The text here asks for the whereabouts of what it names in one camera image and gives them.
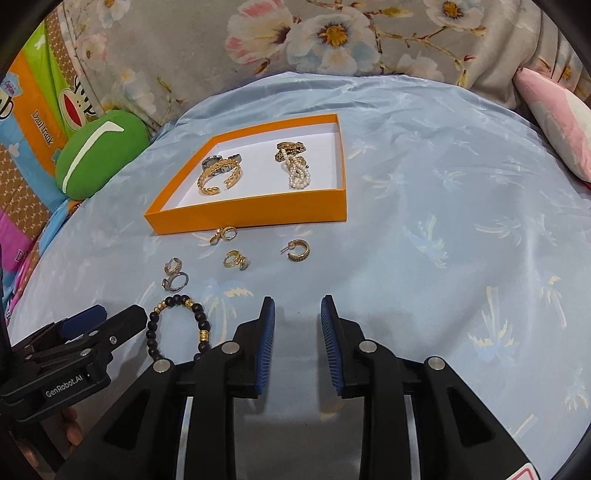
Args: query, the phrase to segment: silver rivet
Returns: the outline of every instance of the silver rivet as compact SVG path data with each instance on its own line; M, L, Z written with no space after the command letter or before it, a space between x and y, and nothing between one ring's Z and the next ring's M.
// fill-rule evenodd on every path
M429 360L427 360L427 365L434 370L443 370L445 368L445 360L443 358L439 358L438 356L432 356Z
M156 360L154 362L154 364L152 365L152 368L154 369L155 372L158 372L159 374L163 374L164 372L166 372L170 368L170 362L168 360L166 360L165 358L162 358L160 360Z
M238 350L240 350L240 345L236 342L226 342L222 345L222 352L227 353L228 355L236 353Z
M378 349L378 346L371 340L364 340L359 344L359 350L365 353L374 353Z

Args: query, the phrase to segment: black beaded bracelet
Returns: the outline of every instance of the black beaded bracelet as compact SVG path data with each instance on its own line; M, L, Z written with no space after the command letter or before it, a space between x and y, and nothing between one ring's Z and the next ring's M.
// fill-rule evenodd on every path
M204 353L209 352L212 349L212 346L209 343L209 330L211 329L211 325L207 321L203 306L200 303L191 300L188 295L176 294L172 297L166 297L156 305L153 312L150 312L148 331L146 332L146 338L148 341L146 343L148 345L148 355L152 357L152 360L154 361L162 360L164 358L164 356L160 354L160 350L158 350L158 342L156 340L156 330L158 329L160 312L167 307L171 309L177 305L183 305L185 308L191 309L199 326L199 346L197 347L199 353L197 353L193 359L199 360Z

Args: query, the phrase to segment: pink and white pillow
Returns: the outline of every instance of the pink and white pillow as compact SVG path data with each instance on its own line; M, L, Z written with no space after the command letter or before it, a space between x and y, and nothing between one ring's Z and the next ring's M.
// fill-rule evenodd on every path
M533 70L519 70L513 81L566 166L581 180L591 181L591 109Z

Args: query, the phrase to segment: red and white sticker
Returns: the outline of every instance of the red and white sticker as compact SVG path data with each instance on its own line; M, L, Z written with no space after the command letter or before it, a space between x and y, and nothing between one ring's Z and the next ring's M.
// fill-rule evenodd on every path
M517 470L507 480L540 480L538 474L535 473L534 466L531 463L526 463L523 467Z

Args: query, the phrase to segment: orange box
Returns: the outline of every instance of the orange box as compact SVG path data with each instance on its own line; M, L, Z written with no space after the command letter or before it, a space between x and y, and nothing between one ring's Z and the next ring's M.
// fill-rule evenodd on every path
M311 183L289 187L285 162L275 161L276 144L301 141ZM196 186L204 158L240 154L242 177L231 188L228 174L206 183L221 193L204 195ZM345 156L335 113L305 116L242 128L211 137L156 197L144 216L159 235L291 223L344 222L347 219Z

